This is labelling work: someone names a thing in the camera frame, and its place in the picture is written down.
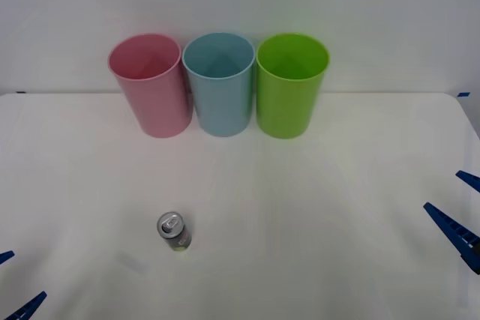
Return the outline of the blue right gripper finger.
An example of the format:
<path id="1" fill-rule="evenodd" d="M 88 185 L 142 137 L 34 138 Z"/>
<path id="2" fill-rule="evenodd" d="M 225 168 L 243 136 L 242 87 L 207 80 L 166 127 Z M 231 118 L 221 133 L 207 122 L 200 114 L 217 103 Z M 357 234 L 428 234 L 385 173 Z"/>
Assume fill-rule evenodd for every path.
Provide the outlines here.
<path id="1" fill-rule="evenodd" d="M 427 202 L 423 208 L 449 239 L 468 267 L 479 274 L 479 236 Z"/>
<path id="2" fill-rule="evenodd" d="M 480 177 L 472 175 L 465 171 L 458 171 L 455 176 L 461 179 L 464 183 L 468 184 L 478 193 L 480 192 Z"/>

